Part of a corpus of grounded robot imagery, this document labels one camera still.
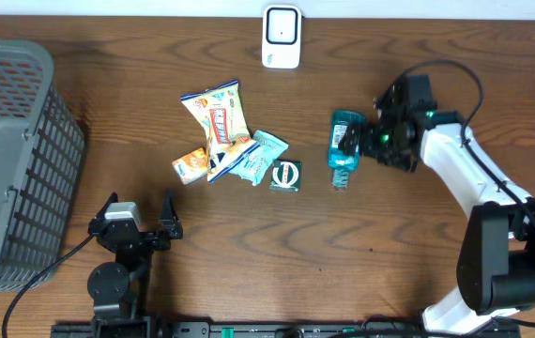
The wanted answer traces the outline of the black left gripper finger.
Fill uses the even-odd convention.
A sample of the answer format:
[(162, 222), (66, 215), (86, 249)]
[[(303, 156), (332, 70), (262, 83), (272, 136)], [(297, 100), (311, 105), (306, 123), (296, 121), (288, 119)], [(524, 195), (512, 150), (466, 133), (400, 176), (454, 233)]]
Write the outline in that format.
[(98, 211), (96, 216), (90, 221), (88, 224), (88, 235), (89, 236), (99, 236), (103, 230), (107, 227), (109, 224), (109, 221), (105, 217), (105, 213), (109, 206), (112, 203), (116, 203), (118, 201), (118, 196), (116, 192), (112, 192), (103, 207)]
[(177, 216), (170, 190), (167, 190), (163, 197), (159, 221), (162, 230), (167, 234), (169, 239), (183, 238), (183, 227)]

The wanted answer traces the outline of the teal deodorant bottle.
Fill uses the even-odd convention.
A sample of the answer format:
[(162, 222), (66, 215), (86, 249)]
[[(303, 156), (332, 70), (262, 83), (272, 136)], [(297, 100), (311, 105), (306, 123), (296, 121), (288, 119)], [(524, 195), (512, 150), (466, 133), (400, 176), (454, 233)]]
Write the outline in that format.
[(358, 139), (365, 122), (363, 114), (348, 110), (336, 110), (332, 115), (328, 165), (337, 191), (348, 187), (351, 174), (359, 167)]

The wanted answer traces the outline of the orange small carton box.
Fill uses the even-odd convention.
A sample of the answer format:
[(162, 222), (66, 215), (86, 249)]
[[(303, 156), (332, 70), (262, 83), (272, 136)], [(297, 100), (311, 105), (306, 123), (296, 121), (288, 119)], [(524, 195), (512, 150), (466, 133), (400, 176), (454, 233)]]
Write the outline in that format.
[(172, 161), (172, 166), (184, 185), (188, 185), (207, 175), (206, 151), (199, 147)]

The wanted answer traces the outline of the green Zam-Buk ointment box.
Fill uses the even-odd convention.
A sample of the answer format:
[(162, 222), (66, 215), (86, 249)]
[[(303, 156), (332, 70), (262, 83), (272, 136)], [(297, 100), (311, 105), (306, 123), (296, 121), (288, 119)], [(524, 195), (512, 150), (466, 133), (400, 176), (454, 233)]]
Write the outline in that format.
[(300, 161), (281, 161), (273, 163), (269, 188), (279, 192), (298, 192), (300, 190), (302, 164)]

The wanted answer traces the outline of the mint green wipes packet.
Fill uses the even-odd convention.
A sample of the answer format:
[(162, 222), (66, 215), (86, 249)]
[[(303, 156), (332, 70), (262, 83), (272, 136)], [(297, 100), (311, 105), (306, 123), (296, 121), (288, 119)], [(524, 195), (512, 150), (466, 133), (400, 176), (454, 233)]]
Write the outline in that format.
[(258, 148), (235, 166), (230, 173), (249, 180), (253, 186), (257, 186), (261, 183), (269, 166), (287, 150), (289, 145), (266, 131), (256, 131), (253, 140), (258, 144)]

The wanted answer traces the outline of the yellow snack chip bag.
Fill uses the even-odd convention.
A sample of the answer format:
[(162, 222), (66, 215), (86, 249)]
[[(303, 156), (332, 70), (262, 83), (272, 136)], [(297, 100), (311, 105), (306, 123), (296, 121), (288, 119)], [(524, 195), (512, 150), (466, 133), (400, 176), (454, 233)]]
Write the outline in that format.
[(239, 81), (232, 80), (180, 97), (205, 132), (209, 183), (230, 173), (260, 146), (246, 124), (238, 86)]

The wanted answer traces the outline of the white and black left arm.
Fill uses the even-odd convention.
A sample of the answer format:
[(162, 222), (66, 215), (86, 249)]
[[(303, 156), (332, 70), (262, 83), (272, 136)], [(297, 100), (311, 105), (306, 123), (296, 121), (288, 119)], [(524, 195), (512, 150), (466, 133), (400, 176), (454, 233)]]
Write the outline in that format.
[(94, 268), (87, 280), (94, 302), (94, 338), (152, 338), (169, 333), (159, 318), (145, 312), (145, 305), (153, 253), (168, 251), (173, 240), (183, 238), (172, 192), (165, 192), (159, 229), (142, 231), (140, 222), (137, 205), (120, 202), (112, 193), (88, 225), (88, 233), (115, 255), (113, 261)]

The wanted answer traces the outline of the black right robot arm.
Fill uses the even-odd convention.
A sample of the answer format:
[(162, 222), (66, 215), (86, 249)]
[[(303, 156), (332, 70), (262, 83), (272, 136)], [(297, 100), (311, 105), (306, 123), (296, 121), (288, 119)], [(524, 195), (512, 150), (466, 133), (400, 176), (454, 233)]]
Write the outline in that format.
[(331, 122), (329, 163), (353, 171), (360, 157), (412, 173), (434, 171), (467, 217), (457, 286), (421, 314), (438, 335), (476, 333), (493, 323), (525, 326), (535, 307), (535, 198), (512, 182), (455, 110), (441, 110), (428, 89), (394, 86), (374, 101), (376, 122), (339, 110)]

